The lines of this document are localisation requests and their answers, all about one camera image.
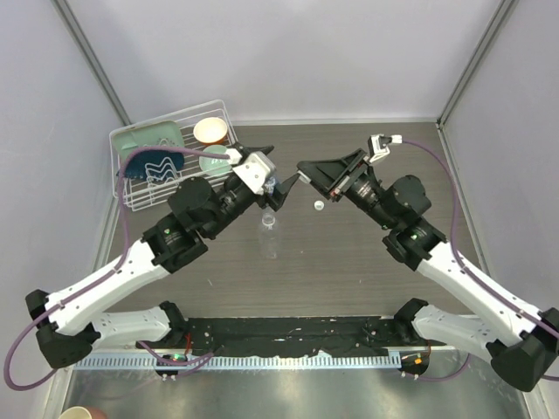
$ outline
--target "beige cup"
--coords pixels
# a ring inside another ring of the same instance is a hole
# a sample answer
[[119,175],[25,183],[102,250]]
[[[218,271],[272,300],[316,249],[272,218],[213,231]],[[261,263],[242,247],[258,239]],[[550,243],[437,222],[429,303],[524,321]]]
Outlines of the beige cup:
[[97,408],[82,408],[74,406],[64,412],[59,419],[108,419],[107,415]]

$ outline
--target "green bowl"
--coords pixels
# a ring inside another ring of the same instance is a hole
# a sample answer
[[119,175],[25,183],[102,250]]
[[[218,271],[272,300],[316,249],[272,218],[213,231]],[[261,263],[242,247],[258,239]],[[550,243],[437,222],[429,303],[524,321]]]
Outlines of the green bowl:
[[[216,155],[224,155],[227,151],[226,146],[209,146],[204,149],[205,153],[214,153]],[[199,159],[200,169],[207,176],[219,176],[224,175],[231,170],[231,164],[227,160],[223,159],[212,159],[210,157],[200,157]]]

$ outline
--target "white bowl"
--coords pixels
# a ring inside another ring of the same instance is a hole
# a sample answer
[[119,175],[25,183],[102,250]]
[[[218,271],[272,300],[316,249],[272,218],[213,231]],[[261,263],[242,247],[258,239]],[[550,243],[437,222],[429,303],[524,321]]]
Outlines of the white bowl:
[[194,138],[204,144],[218,144],[227,136],[227,123],[221,118],[204,118],[194,126]]

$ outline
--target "metal frame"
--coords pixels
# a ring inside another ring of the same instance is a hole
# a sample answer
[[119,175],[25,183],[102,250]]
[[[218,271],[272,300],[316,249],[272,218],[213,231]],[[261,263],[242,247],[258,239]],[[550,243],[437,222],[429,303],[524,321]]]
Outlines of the metal frame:
[[128,117],[126,109],[122,105],[121,100],[119,99],[116,91],[113,88],[110,80],[108,79],[105,70],[101,66],[100,61],[97,59],[95,52],[93,51],[92,46],[89,44],[87,40],[86,34],[81,29],[79,25],[78,19],[76,19],[75,15],[72,12],[72,8],[68,4],[66,0],[51,0],[54,8],[60,15],[60,18],[66,25],[66,28],[70,32],[73,40],[79,47],[84,59],[89,64],[93,76],[97,79],[100,84],[101,89],[107,96],[108,101],[110,102],[111,106],[113,107],[116,114],[121,119],[122,125],[130,125],[132,121]]
[[[114,231],[119,219],[119,206],[116,199],[111,198],[107,208],[107,216],[103,223],[104,228],[99,239],[98,252],[93,262],[92,271],[97,271],[107,264],[111,244],[113,242]],[[66,393],[70,387],[73,367],[63,368],[57,371],[51,380],[50,387],[46,391],[43,401],[44,408],[41,409],[40,419],[55,419],[62,413]]]
[[[97,56],[95,55],[92,46],[89,44],[87,37],[83,30],[81,29],[77,18],[74,16],[70,5],[68,4],[67,0],[51,0],[53,6],[59,13],[61,19],[63,20],[66,28],[70,32],[70,35],[75,40],[77,46],[79,47],[80,51],[83,54],[84,59],[90,66],[93,76],[98,80],[101,89],[107,96],[111,106],[119,116],[122,124],[124,126],[130,125],[133,122],[128,117],[128,113],[120,98],[118,97],[116,91],[114,90],[107,74],[105,73],[100,61],[98,60]],[[472,234],[473,244],[475,246],[475,250],[478,254],[481,267],[485,273],[489,273],[490,269],[487,266],[487,260],[483,253],[483,246],[480,243],[480,238],[476,232],[474,227],[475,222],[473,221],[471,212],[468,209],[464,191],[460,185],[459,177],[458,177],[458,170],[456,168],[455,159],[452,156],[452,150],[449,147],[448,141],[445,136],[445,123],[448,121],[452,111],[454,110],[455,106],[458,104],[459,99],[461,98],[462,94],[464,93],[465,89],[471,82],[473,75],[478,70],[482,59],[487,55],[493,41],[495,40],[496,36],[498,35],[500,29],[502,28],[503,24],[506,22],[507,18],[510,16],[513,8],[517,4],[517,0],[502,0],[500,5],[498,6],[496,12],[493,14],[491,22],[487,26],[487,29],[479,41],[478,45],[476,46],[475,53],[473,54],[472,58],[468,62],[465,70],[462,72],[460,76],[459,82],[455,86],[449,100],[447,101],[445,108],[437,119],[438,122],[438,132],[439,137],[441,139],[443,149],[445,151],[446,160],[449,162],[450,169],[452,171],[452,176],[454,177],[454,181],[456,182],[459,199],[462,204],[462,209],[465,213],[466,222],[468,228]],[[315,123],[370,123],[370,122],[377,122],[377,123],[386,123],[386,122],[431,122],[435,121],[432,119],[426,118],[417,118],[417,119],[372,119],[372,120],[281,120],[281,121],[244,121],[239,122],[239,125],[286,125],[286,124],[315,124]],[[114,229],[118,220],[118,205],[116,200],[112,200],[110,207],[107,212],[107,219],[104,223],[105,229],[102,231],[101,238],[100,238],[100,246],[98,255],[93,263],[92,271],[96,271],[97,269],[101,268],[101,266],[105,265],[108,260],[108,254],[110,250],[110,246],[113,240]],[[441,348],[433,348],[434,350],[439,349],[448,349],[449,347],[441,347]],[[45,398],[45,409],[43,410],[43,419],[52,419],[54,417],[58,417],[61,413],[64,400],[66,398],[66,391],[68,389],[70,378],[72,376],[72,368],[65,368],[64,370],[58,371],[52,382],[51,386],[48,391],[48,396]],[[545,403],[545,396],[542,393],[540,386],[537,386],[531,393],[525,394],[525,401],[528,405],[528,410],[530,415],[533,418],[549,418],[549,411],[547,404]]]
[[487,55],[489,49],[491,48],[491,45],[499,34],[500,29],[503,27],[503,24],[506,23],[508,17],[511,15],[517,3],[518,0],[501,0],[499,6],[497,7],[497,10],[493,14],[493,17],[489,22],[489,25],[486,28],[486,31],[475,47],[470,61],[462,72],[457,85],[454,87],[451,97],[446,102],[443,113],[438,118],[438,124],[441,127],[443,127],[448,121],[448,118],[454,110],[454,107],[457,105],[465,89],[470,84],[470,81],[479,68],[481,61]]

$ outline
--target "metal edge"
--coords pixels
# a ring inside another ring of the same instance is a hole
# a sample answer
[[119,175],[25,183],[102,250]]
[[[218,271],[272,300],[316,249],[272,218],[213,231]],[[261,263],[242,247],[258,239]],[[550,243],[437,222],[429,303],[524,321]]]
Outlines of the metal edge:
[[111,195],[110,202],[108,204],[107,213],[103,219],[103,230],[98,241],[98,251],[97,256],[93,262],[92,271],[95,272],[105,266],[108,261],[108,255],[111,251],[111,245],[113,244],[114,232],[116,231],[116,225],[119,222],[119,202],[116,198]]
[[531,419],[550,419],[557,417],[558,412],[551,412],[549,410],[550,404],[546,401],[545,391],[543,391],[542,384],[538,384],[529,392],[524,393],[524,402],[528,409]]
[[[443,150],[445,152],[446,160],[448,161],[449,169],[451,170],[452,177],[454,179],[454,184],[458,191],[458,196],[460,204],[462,205],[462,210],[464,211],[464,217],[466,219],[466,224],[470,230],[472,236],[473,247],[478,255],[478,260],[480,261],[480,267],[483,272],[490,275],[491,268],[483,252],[484,244],[480,240],[480,236],[475,228],[475,222],[473,221],[472,213],[470,212],[466,197],[464,195],[464,190],[459,179],[458,170],[456,166],[456,160],[454,159],[452,148],[450,147],[446,135],[445,128],[437,124],[438,136],[440,138]],[[538,384],[530,393],[523,393],[524,402],[528,409],[531,419],[549,419],[553,417],[549,411],[549,404],[546,403],[546,398],[544,392],[542,392],[542,385]]]
[[70,387],[72,378],[72,367],[60,369],[51,380],[51,386],[47,392],[45,403],[41,411],[42,419],[56,419],[62,413],[66,393]]
[[464,212],[464,218],[466,219],[466,224],[472,236],[473,248],[478,255],[478,260],[480,261],[481,270],[490,275],[490,267],[483,251],[483,243],[480,240],[480,235],[478,229],[476,229],[476,223],[473,220],[472,212],[468,207],[466,196],[464,193],[464,188],[462,187],[462,182],[460,181],[458,167],[456,164],[456,159],[452,152],[452,148],[448,143],[445,135],[445,129],[437,124],[438,137],[440,139],[441,145],[443,146],[443,151],[445,152],[446,161],[448,162],[448,168],[451,171],[452,179],[454,180],[454,185],[456,185],[456,191],[458,193],[458,198],[460,200],[460,205],[462,206],[462,211]]
[[92,46],[89,44],[86,34],[81,29],[78,19],[73,14],[70,4],[68,4],[67,0],[51,0],[51,2],[56,11],[59,13],[60,18],[64,22],[67,30],[70,32],[73,40],[76,42],[76,45],[79,47],[79,50],[81,51],[84,59],[86,60],[93,73],[93,76],[99,82],[99,85],[107,96],[108,101],[110,102],[116,114],[121,119],[122,124],[132,124],[132,121],[128,117],[126,109],[122,105],[119,96],[116,94],[113,85],[111,84],[107,74],[105,73],[105,70],[103,69],[99,59],[95,55],[95,52],[93,51]]
[[487,55],[494,40],[497,38],[497,35],[502,29],[504,23],[506,23],[508,17],[511,15],[516,4],[518,4],[518,0],[501,0],[499,6],[497,6],[497,10],[489,21],[483,36],[475,47],[472,57],[460,75],[458,83],[454,87],[449,100],[443,108],[442,114],[438,118],[438,123],[441,126],[444,126],[448,121],[454,107],[457,105],[465,89],[470,84],[470,81],[478,70],[481,61]]
[[[118,201],[111,197],[107,206],[106,216],[103,218],[101,224],[103,228],[98,240],[97,249],[99,250],[92,263],[91,271],[97,271],[107,264],[118,218]],[[66,392],[70,386],[70,380],[72,379],[72,372],[73,367],[60,369],[52,378],[50,388],[45,392],[45,401],[42,403],[42,419],[55,419],[62,413]]]
[[436,117],[417,118],[315,118],[307,120],[232,120],[234,127],[261,127],[281,125],[338,125],[338,124],[404,124],[404,123],[436,123]]

